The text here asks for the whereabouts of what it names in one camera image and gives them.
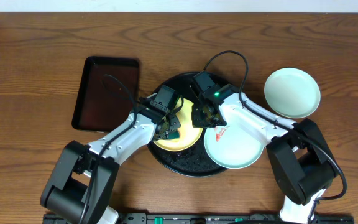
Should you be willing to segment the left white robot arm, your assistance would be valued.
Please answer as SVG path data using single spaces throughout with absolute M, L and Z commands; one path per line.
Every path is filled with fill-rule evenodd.
M 83 145 L 68 143 L 40 196 L 40 204 L 68 223 L 116 223 L 119 214 L 109 206 L 120 165 L 154 139 L 154 109 L 133 110 L 105 137 Z

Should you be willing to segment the light blue plate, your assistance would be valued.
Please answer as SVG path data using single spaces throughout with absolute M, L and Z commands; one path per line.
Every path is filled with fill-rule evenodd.
M 238 126 L 208 128 L 204 147 L 210 159 L 227 169 L 242 169 L 262 154 L 263 145 Z
M 274 71 L 265 82 L 264 96 L 276 113 L 296 119 L 313 114 L 321 101 L 315 79 L 297 68 Z

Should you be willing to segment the yellow plate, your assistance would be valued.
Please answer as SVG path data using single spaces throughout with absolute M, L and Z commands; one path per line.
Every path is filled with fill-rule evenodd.
M 175 139 L 163 139 L 155 141 L 154 144 L 161 149 L 166 151 L 182 151 L 190 146 L 194 145 L 199 140 L 203 129 L 194 128 L 191 120 L 191 109 L 193 103 L 190 100 L 184 98 L 184 105 L 181 110 L 176 113 L 180 127 L 177 129 L 179 134 L 178 138 Z

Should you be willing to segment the green yellow sponge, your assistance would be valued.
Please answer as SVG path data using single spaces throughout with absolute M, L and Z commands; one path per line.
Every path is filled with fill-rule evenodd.
M 180 133 L 178 131 L 171 132 L 167 135 L 167 140 L 179 139 Z

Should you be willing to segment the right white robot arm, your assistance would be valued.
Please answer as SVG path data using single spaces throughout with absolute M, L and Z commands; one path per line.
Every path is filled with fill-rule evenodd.
M 317 127 L 275 116 L 232 86 L 194 84 L 199 103 L 193 126 L 204 128 L 208 156 L 228 169 L 253 164 L 267 151 L 273 174 L 285 195 L 283 221 L 311 223 L 318 202 L 335 177 L 343 176 Z

